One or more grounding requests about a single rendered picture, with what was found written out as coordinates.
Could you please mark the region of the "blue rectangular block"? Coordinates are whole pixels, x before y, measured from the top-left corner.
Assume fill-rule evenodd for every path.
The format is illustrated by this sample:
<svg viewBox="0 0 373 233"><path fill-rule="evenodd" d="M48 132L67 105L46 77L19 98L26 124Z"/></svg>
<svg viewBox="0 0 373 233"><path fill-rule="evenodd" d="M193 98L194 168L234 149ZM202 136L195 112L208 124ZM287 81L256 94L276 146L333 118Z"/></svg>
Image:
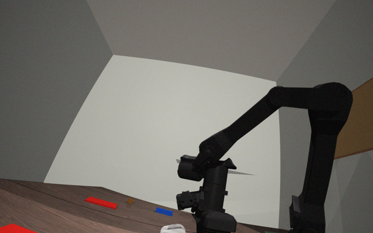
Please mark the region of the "blue rectangular block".
<svg viewBox="0 0 373 233"><path fill-rule="evenodd" d="M157 213L160 213L160 214L164 214L164 215L172 216L172 212L173 212L173 211L169 211L169 210L165 210L165 209L163 209L163 208L159 208L159 207L157 207L157 208L156 208L156 212L157 212Z"/></svg>

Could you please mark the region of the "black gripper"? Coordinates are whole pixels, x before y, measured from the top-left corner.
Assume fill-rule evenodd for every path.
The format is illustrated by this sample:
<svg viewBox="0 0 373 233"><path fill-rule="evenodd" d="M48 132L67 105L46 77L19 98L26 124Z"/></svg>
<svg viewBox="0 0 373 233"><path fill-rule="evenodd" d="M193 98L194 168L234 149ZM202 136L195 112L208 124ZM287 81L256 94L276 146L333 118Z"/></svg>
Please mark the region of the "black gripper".
<svg viewBox="0 0 373 233"><path fill-rule="evenodd" d="M236 232L237 221L234 216L223 209L224 195L228 195L226 187L203 182L204 210L192 207L196 221L197 233L231 233Z"/></svg>

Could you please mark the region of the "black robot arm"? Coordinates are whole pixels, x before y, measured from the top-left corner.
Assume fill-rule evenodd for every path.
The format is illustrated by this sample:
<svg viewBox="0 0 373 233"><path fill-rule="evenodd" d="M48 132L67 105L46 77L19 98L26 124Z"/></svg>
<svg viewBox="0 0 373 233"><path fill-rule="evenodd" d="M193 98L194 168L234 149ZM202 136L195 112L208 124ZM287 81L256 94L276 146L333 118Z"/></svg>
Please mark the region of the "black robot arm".
<svg viewBox="0 0 373 233"><path fill-rule="evenodd" d="M226 187L228 169L237 169L230 158L220 160L241 137L254 129L280 107L307 109L311 141L302 193L292 195L288 233L325 233L324 203L330 183L338 134L346 124L352 92L343 84L330 82L313 88L275 86L232 125L199 145L197 156L183 155L178 166L182 179ZM197 207L204 210L204 191L177 194L178 210ZM201 209L202 208L202 209Z"/></svg>

